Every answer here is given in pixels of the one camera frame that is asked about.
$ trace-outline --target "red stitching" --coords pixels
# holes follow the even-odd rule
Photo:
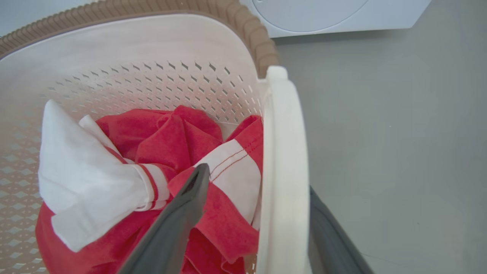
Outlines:
[[[155,202],[159,198],[159,189],[157,188],[157,185],[155,184],[154,178],[150,174],[150,172],[147,169],[147,167],[145,167],[142,164],[138,164],[138,165],[144,170],[144,172],[147,174],[147,177],[149,177],[150,185],[152,186],[152,190],[154,190],[154,200],[152,201],[152,205],[149,208],[149,210],[151,210],[151,209],[153,209],[155,207]]]
[[[236,154],[238,154],[238,153],[240,153],[240,152],[242,152],[242,151],[244,151],[244,150],[245,150],[245,149],[243,149],[243,148],[242,148],[241,150],[239,150],[239,151],[237,151],[236,153],[234,153],[232,156],[229,156],[227,159],[225,159],[225,160],[223,160],[221,163],[219,163],[219,164],[218,164],[216,167],[214,167],[214,168],[213,168],[213,170],[210,172],[210,176],[213,174],[213,172],[215,171],[215,169],[216,169],[217,167],[219,167],[221,164],[223,164],[223,163],[224,163],[226,160],[228,160],[228,159],[230,159],[230,158],[234,157]]]
[[[216,180],[216,178],[218,178],[218,176],[220,176],[220,175],[223,173],[223,171],[227,170],[227,168],[231,167],[231,166],[232,166],[234,163],[236,163],[236,162],[238,162],[238,161],[242,160],[243,158],[245,158],[245,157],[247,157],[247,156],[248,156],[248,154],[246,154],[244,157],[242,157],[242,158],[240,158],[240,159],[236,160],[235,162],[231,163],[229,166],[225,167],[225,169],[223,169],[223,170],[222,170],[222,172],[220,172],[220,173],[219,173],[219,174],[218,174],[218,175],[217,175],[217,176],[216,176],[216,177],[213,179],[213,181],[215,181],[215,180]]]
[[[239,151],[237,151],[236,153],[234,153],[232,156],[230,156],[230,157],[226,158],[226,159],[225,159],[225,160],[223,160],[221,163],[219,163],[219,164],[218,164],[216,167],[214,167],[214,168],[213,168],[213,170],[210,172],[210,176],[213,174],[213,172],[215,171],[215,169],[216,169],[217,167],[219,167],[221,164],[223,164],[225,161],[227,161],[228,159],[232,158],[233,156],[235,156],[235,155],[236,155],[236,154],[238,154],[239,152],[241,152],[241,151],[245,150],[246,148],[251,147],[251,145],[252,145],[253,143],[255,143],[255,142],[256,142],[258,139],[260,139],[261,137],[262,137],[262,134],[259,134],[259,135],[258,135],[257,137],[255,137],[255,138],[254,138],[254,139],[253,139],[253,140],[252,140],[250,143],[248,143],[248,144],[247,144],[247,146],[246,146],[245,148],[242,148],[241,150],[239,150]]]

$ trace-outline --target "laundry basket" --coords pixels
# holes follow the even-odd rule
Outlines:
[[[262,115],[257,273],[302,273],[309,183],[301,108],[266,29],[236,0],[108,0],[0,41],[0,272],[45,272],[34,234],[44,104],[74,119],[134,108],[204,110],[227,136]]]

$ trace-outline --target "red towel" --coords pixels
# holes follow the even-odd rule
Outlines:
[[[208,162],[212,175],[206,212],[190,233],[181,272],[245,273],[243,256],[256,253],[258,244],[252,216],[262,177],[261,118],[244,120],[223,145],[215,122],[204,112],[182,106],[174,112],[132,110],[103,117],[97,124],[122,157],[136,163],[158,164],[172,196],[193,166]],[[248,181],[252,185],[247,187],[244,183]],[[114,274],[159,213],[133,212],[75,253],[54,233],[53,213],[43,204],[36,236],[46,268],[51,274]]]

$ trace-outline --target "brown basket rim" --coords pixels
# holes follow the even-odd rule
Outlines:
[[[26,25],[0,39],[0,60],[10,53],[56,35],[88,26],[130,18],[197,14],[215,19],[234,31],[254,60],[259,78],[278,65],[276,46],[266,28],[238,0],[101,0],[72,8]]]

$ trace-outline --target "laundry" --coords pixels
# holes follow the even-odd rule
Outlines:
[[[116,273],[194,167],[210,167],[205,213],[182,273],[244,273],[258,244],[262,121],[250,116],[223,142],[204,112],[131,110],[76,123],[44,111],[37,243],[51,274]]]

